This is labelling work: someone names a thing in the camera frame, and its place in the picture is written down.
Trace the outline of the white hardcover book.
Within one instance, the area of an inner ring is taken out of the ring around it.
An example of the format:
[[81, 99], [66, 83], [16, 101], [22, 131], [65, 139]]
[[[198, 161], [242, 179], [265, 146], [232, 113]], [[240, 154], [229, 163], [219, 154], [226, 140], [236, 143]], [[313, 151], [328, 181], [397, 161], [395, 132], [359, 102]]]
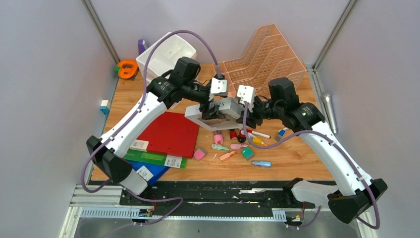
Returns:
[[186, 108], [185, 118], [197, 125], [209, 130], [229, 130], [239, 128], [237, 119], [240, 118], [244, 106], [240, 105], [233, 98], [222, 98], [211, 102], [203, 112], [200, 105], [193, 105]]

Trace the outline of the red folder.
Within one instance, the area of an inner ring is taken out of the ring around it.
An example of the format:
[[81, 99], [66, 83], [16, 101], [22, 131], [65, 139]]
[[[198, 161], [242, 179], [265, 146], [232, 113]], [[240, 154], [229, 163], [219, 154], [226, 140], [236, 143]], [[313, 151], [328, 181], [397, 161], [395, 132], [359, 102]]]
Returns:
[[192, 158], [199, 126], [180, 113], [165, 112], [132, 143], [131, 150]]

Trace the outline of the pink plastic file organizer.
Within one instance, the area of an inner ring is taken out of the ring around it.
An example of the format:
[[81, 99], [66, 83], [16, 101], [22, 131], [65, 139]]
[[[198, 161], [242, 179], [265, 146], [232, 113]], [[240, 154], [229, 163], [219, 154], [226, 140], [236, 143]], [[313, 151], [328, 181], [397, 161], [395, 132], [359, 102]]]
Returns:
[[297, 89], [306, 72], [275, 24], [263, 25], [238, 59], [218, 63], [228, 83], [228, 96], [236, 96], [239, 85], [254, 87], [257, 96], [270, 97], [268, 83], [286, 77]]

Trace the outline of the green folder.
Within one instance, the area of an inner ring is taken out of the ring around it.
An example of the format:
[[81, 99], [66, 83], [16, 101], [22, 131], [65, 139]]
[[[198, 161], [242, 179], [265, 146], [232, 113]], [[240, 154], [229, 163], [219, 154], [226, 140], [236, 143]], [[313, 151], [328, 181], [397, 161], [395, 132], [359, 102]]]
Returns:
[[124, 156], [124, 159], [129, 161], [144, 162], [179, 169], [185, 169], [187, 166], [187, 158], [131, 149], [127, 151], [126, 155]]

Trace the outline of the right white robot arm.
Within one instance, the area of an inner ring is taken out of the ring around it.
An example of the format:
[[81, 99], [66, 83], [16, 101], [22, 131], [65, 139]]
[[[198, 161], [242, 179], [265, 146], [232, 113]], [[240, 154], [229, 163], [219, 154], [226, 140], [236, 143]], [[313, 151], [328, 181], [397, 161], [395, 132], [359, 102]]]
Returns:
[[373, 229], [380, 227], [378, 199], [388, 186], [383, 179], [374, 179], [344, 149], [330, 129], [325, 117], [312, 103], [302, 103], [288, 78], [277, 78], [268, 84], [270, 97], [262, 101], [252, 86], [240, 85], [239, 103], [245, 108], [239, 118], [243, 128], [255, 128], [265, 119], [278, 119], [301, 138], [320, 158], [335, 180], [335, 185], [313, 183], [302, 178], [289, 182], [283, 192], [284, 203], [295, 207], [308, 202], [327, 207], [343, 223], [359, 220], [372, 208]]

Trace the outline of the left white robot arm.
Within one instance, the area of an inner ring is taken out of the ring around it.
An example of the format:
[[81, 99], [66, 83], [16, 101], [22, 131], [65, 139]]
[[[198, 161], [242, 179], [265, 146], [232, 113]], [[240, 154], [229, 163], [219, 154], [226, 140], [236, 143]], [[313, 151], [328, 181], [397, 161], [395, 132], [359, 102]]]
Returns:
[[227, 96], [227, 80], [223, 74], [216, 74], [209, 83], [202, 85], [196, 81], [200, 70], [201, 65], [196, 60], [179, 58], [174, 69], [148, 84], [137, 104], [111, 130], [101, 137], [91, 136], [86, 142], [89, 161], [99, 167], [111, 182], [131, 192], [140, 205], [150, 202], [152, 192], [147, 188], [148, 182], [123, 158], [135, 139], [182, 99], [199, 103], [204, 119], [224, 118], [217, 107], [210, 104], [215, 96]]

